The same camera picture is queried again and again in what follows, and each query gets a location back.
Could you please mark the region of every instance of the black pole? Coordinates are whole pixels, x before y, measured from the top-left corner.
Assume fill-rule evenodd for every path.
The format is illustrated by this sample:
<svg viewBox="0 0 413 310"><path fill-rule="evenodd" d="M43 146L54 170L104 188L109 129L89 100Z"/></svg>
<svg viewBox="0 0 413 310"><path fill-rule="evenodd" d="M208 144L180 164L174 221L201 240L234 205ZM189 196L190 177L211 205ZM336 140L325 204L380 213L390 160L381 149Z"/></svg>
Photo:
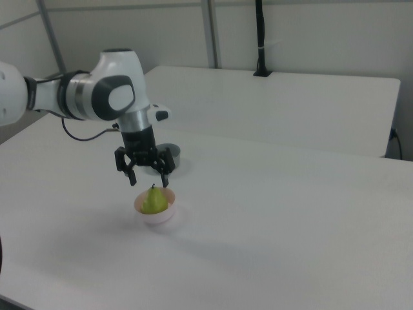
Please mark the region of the black pole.
<svg viewBox="0 0 413 310"><path fill-rule="evenodd" d="M271 71L268 71L267 68L265 67L265 49L264 49L265 24L264 24L262 0L256 0L256 14L257 14L258 63L257 63L257 71L254 73L254 76L267 77L271 74Z"/></svg>

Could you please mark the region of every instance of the white table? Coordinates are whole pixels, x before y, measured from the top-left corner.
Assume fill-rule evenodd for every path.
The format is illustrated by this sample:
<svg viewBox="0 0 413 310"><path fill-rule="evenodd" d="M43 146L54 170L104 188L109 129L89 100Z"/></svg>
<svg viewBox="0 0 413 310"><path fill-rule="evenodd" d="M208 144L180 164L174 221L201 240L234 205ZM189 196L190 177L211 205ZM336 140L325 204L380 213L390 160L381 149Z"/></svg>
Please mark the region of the white table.
<svg viewBox="0 0 413 310"><path fill-rule="evenodd" d="M77 135L105 127L68 122ZM0 145L0 295L35 310L411 309L413 165L155 130L177 213L147 227L113 151L46 116Z"/></svg>
<svg viewBox="0 0 413 310"><path fill-rule="evenodd" d="M146 74L152 103L172 109L165 129L380 157L400 81L204 68Z"/></svg>

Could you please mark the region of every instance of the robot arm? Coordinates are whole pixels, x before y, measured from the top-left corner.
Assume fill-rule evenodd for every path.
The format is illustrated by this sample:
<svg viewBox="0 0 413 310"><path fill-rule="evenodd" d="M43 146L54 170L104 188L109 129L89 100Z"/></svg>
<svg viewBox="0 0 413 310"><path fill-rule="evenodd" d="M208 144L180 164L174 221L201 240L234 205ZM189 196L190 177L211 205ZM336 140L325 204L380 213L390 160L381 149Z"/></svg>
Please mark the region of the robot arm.
<svg viewBox="0 0 413 310"><path fill-rule="evenodd" d="M0 125L16 122L26 109L78 120L116 120L125 144L115 151L118 171L134 185L134 165L151 166L161 174L163 186L168 185L175 164L169 149L157 151L152 123L168 118L170 111L149 103L134 51L105 50L93 71L44 81L23 78L13 66L0 63Z"/></svg>

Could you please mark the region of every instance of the pear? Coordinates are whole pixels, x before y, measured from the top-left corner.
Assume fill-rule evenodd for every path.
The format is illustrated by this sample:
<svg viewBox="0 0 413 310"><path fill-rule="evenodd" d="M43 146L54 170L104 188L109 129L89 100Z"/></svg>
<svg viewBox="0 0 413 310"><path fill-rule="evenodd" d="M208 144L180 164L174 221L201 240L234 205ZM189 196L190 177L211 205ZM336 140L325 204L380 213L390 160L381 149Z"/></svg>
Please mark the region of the pear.
<svg viewBox="0 0 413 310"><path fill-rule="evenodd" d="M148 190L148 196L143 201L141 212L143 214L155 214L168 208L168 200L155 184Z"/></svg>

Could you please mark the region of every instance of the black power cord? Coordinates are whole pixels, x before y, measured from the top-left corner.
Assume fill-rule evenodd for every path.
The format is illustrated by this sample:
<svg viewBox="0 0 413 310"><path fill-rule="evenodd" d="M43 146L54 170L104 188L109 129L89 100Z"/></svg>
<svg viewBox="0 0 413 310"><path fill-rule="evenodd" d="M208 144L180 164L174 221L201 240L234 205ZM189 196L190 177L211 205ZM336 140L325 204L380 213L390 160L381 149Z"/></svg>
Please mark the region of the black power cord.
<svg viewBox="0 0 413 310"><path fill-rule="evenodd" d="M67 135L68 135L69 137L71 137L72 139L75 139L76 141L91 141L91 140L94 140L94 139L100 137L101 135L103 135L103 134L106 133L106 132L117 132L117 131L119 131L119 128L118 128L117 124L113 124L113 125L112 125L112 128L107 128L107 129L105 129L104 131L101 131L99 134L97 134L97 135L95 135L95 136L93 136L93 137L82 139L82 138L75 137L73 134L71 134L71 133L69 132L69 130L67 130L67 128L66 128L65 119L64 119L64 118L61 118L61 119L62 119L62 127L63 127L63 130L67 133Z"/></svg>
<svg viewBox="0 0 413 310"><path fill-rule="evenodd" d="M400 138L399 138L397 129L394 129L394 128L391 129L391 131L390 131L390 136L388 137L388 140L391 141L391 140L393 140L393 138L396 138L397 141L398 141L400 160L403 160L403 153L401 152L401 142L400 142Z"/></svg>

